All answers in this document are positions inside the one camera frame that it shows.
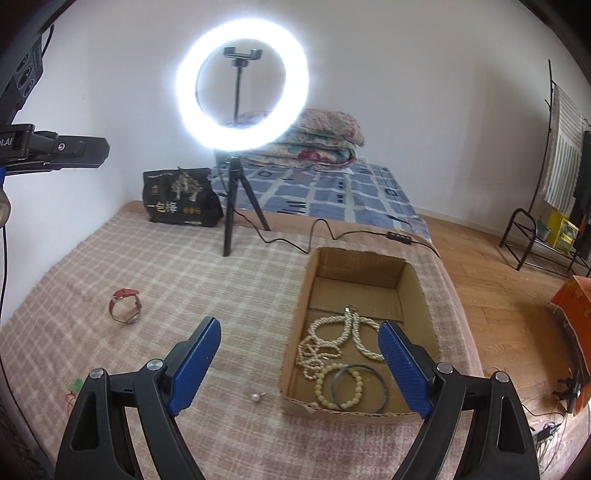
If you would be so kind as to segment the left hand in white glove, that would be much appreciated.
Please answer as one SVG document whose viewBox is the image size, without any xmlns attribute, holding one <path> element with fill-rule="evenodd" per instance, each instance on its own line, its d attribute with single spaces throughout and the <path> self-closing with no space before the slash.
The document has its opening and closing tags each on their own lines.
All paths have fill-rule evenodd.
<svg viewBox="0 0 591 480">
<path fill-rule="evenodd" d="M 11 215 L 11 203 L 3 188 L 0 188 L 0 228 L 3 228 Z"/>
</svg>

